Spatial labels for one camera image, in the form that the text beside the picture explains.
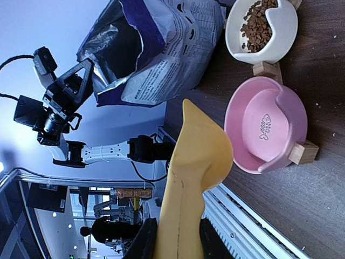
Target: white wall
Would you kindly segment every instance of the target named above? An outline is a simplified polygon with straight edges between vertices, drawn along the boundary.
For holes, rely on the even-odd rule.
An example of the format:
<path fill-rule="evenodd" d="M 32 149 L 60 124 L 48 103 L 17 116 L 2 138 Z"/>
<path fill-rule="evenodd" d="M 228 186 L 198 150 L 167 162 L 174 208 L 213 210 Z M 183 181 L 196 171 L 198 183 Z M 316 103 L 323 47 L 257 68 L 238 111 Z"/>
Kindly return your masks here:
<path fill-rule="evenodd" d="M 33 54 L 46 46 L 57 64 L 57 75 L 76 64 L 76 52 L 108 0 L 7 0 L 0 1 L 0 62 L 18 54 Z M 41 100 L 44 89 L 37 81 L 31 60 L 6 66 L 0 73 L 0 92 L 20 94 Z M 83 116 L 80 128 L 65 138 L 88 145 L 109 145 L 139 134 L 156 132 L 163 123 L 165 105 L 156 108 L 106 106 L 96 108 L 94 97 L 78 111 Z M 16 166 L 46 175 L 88 179 L 137 179 L 129 162 L 117 161 L 90 165 L 86 169 L 58 167 L 50 152 L 36 141 L 37 133 L 13 121 L 16 102 L 0 98 L 0 161 L 3 152 L 14 155 Z M 152 165 L 138 165 L 152 177 Z"/>

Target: kibble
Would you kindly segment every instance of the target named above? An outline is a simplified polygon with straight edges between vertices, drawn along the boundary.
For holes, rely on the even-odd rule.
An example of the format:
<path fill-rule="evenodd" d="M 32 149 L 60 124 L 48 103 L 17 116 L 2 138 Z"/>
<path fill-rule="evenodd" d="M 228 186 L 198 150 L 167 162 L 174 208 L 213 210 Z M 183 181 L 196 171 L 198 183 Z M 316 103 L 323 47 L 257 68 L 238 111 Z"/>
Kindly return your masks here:
<path fill-rule="evenodd" d="M 266 19 L 265 11 L 269 8 L 278 7 L 277 0 L 256 1 L 243 19 L 247 21 L 240 31 L 242 37 L 247 37 L 247 44 L 242 44 L 242 49 L 247 46 L 249 53 L 258 52 L 272 37 L 272 29 Z"/>

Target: dark wooden table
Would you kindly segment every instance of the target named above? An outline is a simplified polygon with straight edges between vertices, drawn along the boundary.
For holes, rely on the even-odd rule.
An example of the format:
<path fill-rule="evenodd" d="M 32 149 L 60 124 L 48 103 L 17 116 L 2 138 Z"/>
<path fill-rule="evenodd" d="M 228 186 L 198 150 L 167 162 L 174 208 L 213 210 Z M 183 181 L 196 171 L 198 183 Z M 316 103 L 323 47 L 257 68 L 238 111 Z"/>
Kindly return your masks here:
<path fill-rule="evenodd" d="M 311 257 L 345 258 L 345 1 L 305 0 L 298 15 L 297 39 L 280 66 L 307 110 L 316 161 L 264 175 L 234 165 L 224 183 Z M 165 130 L 178 137 L 185 98 L 223 127 L 232 94 L 252 76 L 222 35 L 200 85 L 168 102 Z"/>

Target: bowl stand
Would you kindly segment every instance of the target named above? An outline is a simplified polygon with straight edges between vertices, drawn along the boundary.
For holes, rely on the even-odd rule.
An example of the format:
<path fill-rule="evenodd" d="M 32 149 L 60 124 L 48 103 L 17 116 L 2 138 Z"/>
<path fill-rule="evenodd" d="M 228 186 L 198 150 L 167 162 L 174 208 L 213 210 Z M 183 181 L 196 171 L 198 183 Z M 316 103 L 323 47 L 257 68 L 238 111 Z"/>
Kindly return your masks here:
<path fill-rule="evenodd" d="M 282 84 L 279 62 L 273 65 L 266 62 L 260 62 L 259 64 L 253 66 L 253 74 L 254 76 L 272 78 L 279 84 Z M 297 165 L 312 163 L 314 162 L 318 151 L 319 147 L 308 140 L 306 140 L 304 143 L 295 142 L 289 155 L 289 160 Z"/>

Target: black object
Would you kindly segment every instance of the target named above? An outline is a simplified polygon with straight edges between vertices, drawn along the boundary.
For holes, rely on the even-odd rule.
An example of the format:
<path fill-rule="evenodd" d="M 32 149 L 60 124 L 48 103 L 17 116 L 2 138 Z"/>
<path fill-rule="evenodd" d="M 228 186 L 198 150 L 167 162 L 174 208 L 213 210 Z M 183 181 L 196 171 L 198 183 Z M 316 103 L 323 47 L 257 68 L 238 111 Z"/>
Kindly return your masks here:
<path fill-rule="evenodd" d="M 164 142 L 154 143 L 149 136 L 140 135 L 129 139 L 129 154 L 127 157 L 141 163 L 153 163 L 156 160 L 170 160 L 175 145 Z"/>
<path fill-rule="evenodd" d="M 77 53 L 79 62 L 89 58 L 96 64 L 92 75 L 96 93 L 135 71 L 141 44 L 142 38 L 128 24 L 120 1 L 109 1 Z"/>
<path fill-rule="evenodd" d="M 124 259 L 152 259 L 156 242 L 157 221 L 147 219 L 132 242 Z M 233 259 L 208 219 L 200 222 L 200 238 L 205 259 Z"/>
<path fill-rule="evenodd" d="M 82 162 L 81 151 L 83 147 L 86 145 L 83 142 L 77 141 L 68 141 L 68 159 L 66 161 L 60 161 L 53 159 L 53 164 L 59 166 L 67 166 L 67 167 L 74 167 L 74 168 L 85 168 L 87 166 L 85 163 Z"/>
<path fill-rule="evenodd" d="M 56 64 L 49 49 L 47 49 L 46 47 L 41 47 L 40 49 L 37 49 L 33 55 L 33 62 L 37 69 L 37 72 L 42 76 L 50 74 L 52 76 L 52 79 L 55 80 L 56 76 L 54 74 L 54 71 L 58 68 L 58 65 Z"/>
<path fill-rule="evenodd" d="M 233 259 L 209 219 L 200 222 L 200 238 L 205 259 Z"/>
<path fill-rule="evenodd" d="M 118 199 L 118 206 L 129 206 L 129 198 Z"/>
<path fill-rule="evenodd" d="M 92 236 L 99 243 L 105 244 L 107 240 L 132 240 L 141 229 L 140 224 L 130 224 L 128 222 L 109 222 L 109 216 L 96 219 L 92 224 Z"/>
<path fill-rule="evenodd" d="M 81 115 L 76 111 L 93 92 L 91 80 L 93 63 L 85 59 L 56 78 L 54 70 L 57 65 L 46 47 L 35 51 L 33 61 L 41 76 L 51 78 L 52 83 L 43 96 L 48 108 L 44 108 L 40 101 L 20 96 L 14 120 L 37 131 L 37 140 L 40 144 L 59 146 L 61 133 L 69 133 L 70 130 L 78 128 Z M 81 70 L 85 70 L 83 77 L 77 75 Z M 71 127 L 69 122 L 75 118 L 78 118 L 77 125 Z"/>
<path fill-rule="evenodd" d="M 147 219 L 123 259 L 151 259 L 157 235 L 157 220 Z"/>
<path fill-rule="evenodd" d="M 26 205 L 30 208 L 65 212 L 67 186 L 49 186 L 32 183 Z"/>

